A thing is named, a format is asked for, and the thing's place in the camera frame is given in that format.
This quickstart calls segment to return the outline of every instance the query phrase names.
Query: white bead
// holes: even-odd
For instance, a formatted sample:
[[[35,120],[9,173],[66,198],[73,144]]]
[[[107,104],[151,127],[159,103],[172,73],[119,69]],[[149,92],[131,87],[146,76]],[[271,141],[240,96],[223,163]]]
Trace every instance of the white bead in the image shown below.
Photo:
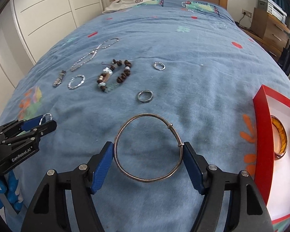
[[[98,87],[100,88],[101,86],[105,86],[106,85],[106,83],[100,83],[100,84],[98,84]]]
[[[107,68],[107,67],[106,67],[103,71],[104,71],[105,73],[106,73],[106,72],[109,73],[110,76],[113,74],[112,70],[109,69],[109,68]]]

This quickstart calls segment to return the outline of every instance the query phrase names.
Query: printer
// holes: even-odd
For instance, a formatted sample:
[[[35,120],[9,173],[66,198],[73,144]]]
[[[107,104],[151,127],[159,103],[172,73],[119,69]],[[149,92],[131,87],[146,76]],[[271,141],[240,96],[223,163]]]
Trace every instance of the printer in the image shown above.
[[[267,11],[285,24],[287,13],[272,0],[258,0],[257,8]]]

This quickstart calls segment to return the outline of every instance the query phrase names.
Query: blue bedspread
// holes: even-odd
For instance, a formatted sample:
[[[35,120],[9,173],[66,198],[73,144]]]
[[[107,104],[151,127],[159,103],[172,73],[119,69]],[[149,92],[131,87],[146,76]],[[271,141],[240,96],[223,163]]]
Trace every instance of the blue bedspread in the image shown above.
[[[115,37],[120,41],[99,50],[75,72],[69,70],[80,57]],[[106,67],[101,62],[111,63],[113,58],[131,61],[131,75],[104,93],[96,81]],[[155,62],[166,69],[154,69]],[[54,88],[61,70],[67,74]],[[116,69],[109,82],[115,83],[122,70]],[[69,80],[78,74],[86,76],[85,83],[69,90]],[[155,113],[173,123],[182,141],[189,141],[210,164],[253,174],[252,99],[262,84],[290,98],[287,76],[218,5],[154,0],[95,18],[39,60],[19,82],[0,118],[3,124],[49,112],[58,124],[56,131],[42,137],[40,151],[17,167],[24,207],[17,218],[7,214],[9,226],[20,231],[26,207],[47,170],[70,171],[88,162],[106,141],[114,140],[126,120],[140,113]],[[153,91],[150,103],[137,101],[142,90]],[[145,178],[169,172],[179,156],[175,138],[154,118],[132,122],[118,150],[124,168]],[[222,231],[226,217],[226,195],[217,231]],[[124,176],[114,162],[92,198],[107,232],[190,231],[203,199],[183,164],[172,177],[146,184]],[[67,199],[72,230],[77,231],[70,193]]]

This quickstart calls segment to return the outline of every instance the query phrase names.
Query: power outlet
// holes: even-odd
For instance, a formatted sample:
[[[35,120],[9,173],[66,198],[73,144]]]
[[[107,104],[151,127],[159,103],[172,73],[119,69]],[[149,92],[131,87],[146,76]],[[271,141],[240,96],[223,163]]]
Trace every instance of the power outlet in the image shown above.
[[[247,10],[244,10],[244,9],[242,9],[242,14],[243,14],[244,12],[246,12],[246,16],[248,16],[248,17],[252,18],[252,13],[251,13],[251,12],[249,12],[249,11],[247,11]]]

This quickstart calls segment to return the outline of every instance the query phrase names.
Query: white wardrobe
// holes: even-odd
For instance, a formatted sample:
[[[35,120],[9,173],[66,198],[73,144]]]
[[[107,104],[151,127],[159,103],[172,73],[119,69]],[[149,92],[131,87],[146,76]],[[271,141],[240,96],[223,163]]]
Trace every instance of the white wardrobe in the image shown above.
[[[101,0],[12,0],[19,37],[33,63],[103,11]]]

